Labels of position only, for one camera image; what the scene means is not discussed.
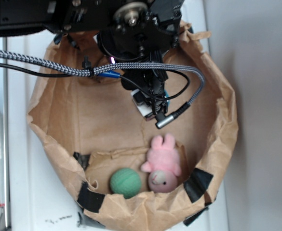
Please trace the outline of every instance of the wire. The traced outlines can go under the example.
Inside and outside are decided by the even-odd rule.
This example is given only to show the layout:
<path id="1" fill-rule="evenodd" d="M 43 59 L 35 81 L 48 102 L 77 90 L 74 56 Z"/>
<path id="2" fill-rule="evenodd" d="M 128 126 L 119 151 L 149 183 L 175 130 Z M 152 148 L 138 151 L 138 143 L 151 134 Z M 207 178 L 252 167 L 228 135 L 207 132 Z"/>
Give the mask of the wire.
<path id="1" fill-rule="evenodd" d="M 12 69 L 12 70 L 16 70 L 16 71 L 21 71 L 30 75 L 34 75 L 34 76 L 39 76 L 39 77 L 50 77 L 50 78 L 61 78 L 61 77 L 70 77 L 69 75 L 66 74 L 45 74 L 45 73 L 39 73 L 39 72 L 35 72 L 35 71 L 31 71 L 25 68 L 21 68 L 18 66 L 14 66 L 14 65 L 10 65 L 10 64 L 1 64 L 0 63 L 0 67 L 3 68 L 8 68 L 8 69 Z"/>
<path id="2" fill-rule="evenodd" d="M 155 99 L 155 100 L 159 100 L 159 101 L 168 101 L 168 100 L 174 99 L 174 98 L 178 97 L 180 94 L 182 94 L 182 93 L 188 88 L 188 86 L 189 86 L 189 84 L 190 84 L 190 79 L 189 79 L 189 77 L 188 77 L 187 75 L 185 75 L 185 74 L 182 73 L 182 72 L 175 71 L 175 70 L 166 70 L 166 71 L 174 72 L 174 73 L 176 73 L 176 74 L 179 74 L 179 75 L 183 76 L 183 77 L 187 80 L 187 84 L 183 87 L 183 89 L 182 89 L 179 93 L 177 93 L 177 94 L 175 94 L 175 95 L 173 95 L 173 96 L 170 96 L 170 97 L 165 97 L 165 98 L 160 98 L 160 97 L 157 97 L 157 96 L 155 96 L 155 95 L 153 95 L 153 94 L 150 94 L 150 93 L 146 92 L 145 90 L 142 89 L 142 87 L 141 87 L 140 85 L 138 85 L 138 84 L 135 83 L 134 81 L 132 81 L 132 80 L 126 78 L 125 76 L 120 75 L 120 77 L 121 77 L 122 79 L 126 80 L 127 82 L 133 84 L 136 88 L 138 88 L 141 92 L 143 92 L 144 94 L 146 94 L 148 97 L 150 97 L 150 98 L 152 98 L 152 99 Z"/>

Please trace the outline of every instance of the paper bag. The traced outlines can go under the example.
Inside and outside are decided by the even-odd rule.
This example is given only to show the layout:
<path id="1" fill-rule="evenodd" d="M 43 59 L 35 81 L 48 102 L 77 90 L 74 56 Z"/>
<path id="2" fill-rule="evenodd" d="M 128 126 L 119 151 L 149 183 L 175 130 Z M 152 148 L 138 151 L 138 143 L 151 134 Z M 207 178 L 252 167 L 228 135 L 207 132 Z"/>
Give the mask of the paper bag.
<path id="1" fill-rule="evenodd" d="M 228 167 L 237 138 L 234 90 L 199 39 L 209 32 L 191 34 L 182 23 L 180 46 L 164 57 L 169 64 L 199 68 L 206 79 L 192 106 L 163 129 L 146 121 L 120 80 L 102 77 L 38 78 L 27 119 L 39 136 L 60 180 L 84 208 L 84 214 L 107 229 L 162 231 L 186 220 L 212 203 Z M 45 59 L 81 69 L 85 55 L 93 66 L 108 63 L 93 40 L 95 32 L 70 34 L 79 49 L 63 37 L 52 43 Z M 45 73 L 53 71 L 42 69 Z M 199 85 L 191 73 L 189 88 L 171 100 L 169 111 L 187 101 Z M 185 80 L 168 73 L 165 88 L 170 95 Z M 139 168 L 151 139 L 172 133 L 177 140 L 183 174 L 170 193 L 150 192 L 148 175 Z M 87 156 L 85 167 L 75 158 Z M 119 168 L 131 167 L 142 179 L 141 192 L 131 199 L 112 194 L 109 179 Z"/>

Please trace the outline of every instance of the gray braided cable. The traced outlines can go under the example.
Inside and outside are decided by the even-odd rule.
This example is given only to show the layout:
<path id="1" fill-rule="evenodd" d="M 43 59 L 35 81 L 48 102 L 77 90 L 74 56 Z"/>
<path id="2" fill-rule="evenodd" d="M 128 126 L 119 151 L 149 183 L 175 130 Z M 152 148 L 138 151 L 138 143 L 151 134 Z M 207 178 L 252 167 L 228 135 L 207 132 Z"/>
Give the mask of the gray braided cable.
<path id="1" fill-rule="evenodd" d="M 199 80 L 201 81 L 199 88 L 187 102 L 188 104 L 192 104 L 195 98 L 199 95 L 200 91 L 204 87 L 205 78 L 202 72 L 192 66 L 184 66 L 184 65 L 174 65 L 174 64 L 161 64 L 161 63 L 117 63 L 117 64 L 108 64 L 104 66 L 94 67 L 92 70 L 81 70 L 72 68 L 69 66 L 65 66 L 56 62 L 52 62 L 49 60 L 40 59 L 33 56 L 28 56 L 24 54 L 18 54 L 9 51 L 1 51 L 0 50 L 0 58 L 9 59 L 14 61 L 20 61 L 24 63 L 34 64 L 43 66 L 66 75 L 70 76 L 79 76 L 79 77 L 89 77 L 92 75 L 99 75 L 103 72 L 111 71 L 111 70 L 128 70 L 128 69 L 159 69 L 159 70 L 176 70 L 176 71 L 188 71 L 194 73 Z"/>

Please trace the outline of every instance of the stuffed bunny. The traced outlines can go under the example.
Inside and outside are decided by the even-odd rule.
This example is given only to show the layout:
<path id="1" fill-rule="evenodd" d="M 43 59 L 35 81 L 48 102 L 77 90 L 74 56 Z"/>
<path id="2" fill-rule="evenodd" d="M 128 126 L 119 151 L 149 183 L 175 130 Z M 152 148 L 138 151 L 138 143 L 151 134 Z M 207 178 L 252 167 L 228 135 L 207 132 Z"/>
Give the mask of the stuffed bunny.
<path id="1" fill-rule="evenodd" d="M 177 187 L 181 175 L 179 154 L 175 149 L 175 138 L 170 133 L 164 137 L 155 136 L 147 152 L 147 161 L 142 164 L 143 172 L 150 172 L 149 188 L 155 193 L 169 193 Z"/>

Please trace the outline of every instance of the green textured ball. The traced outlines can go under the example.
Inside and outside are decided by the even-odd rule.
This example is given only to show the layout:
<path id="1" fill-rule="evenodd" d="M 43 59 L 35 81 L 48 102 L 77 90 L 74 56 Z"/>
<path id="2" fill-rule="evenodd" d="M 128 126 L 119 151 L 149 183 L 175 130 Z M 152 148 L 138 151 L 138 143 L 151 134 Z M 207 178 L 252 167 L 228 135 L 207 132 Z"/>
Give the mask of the green textured ball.
<path id="1" fill-rule="evenodd" d="M 116 171 L 110 180 L 111 190 L 114 193 L 123 194 L 125 199 L 137 195 L 141 185 L 139 174 L 131 168 L 122 168 Z"/>

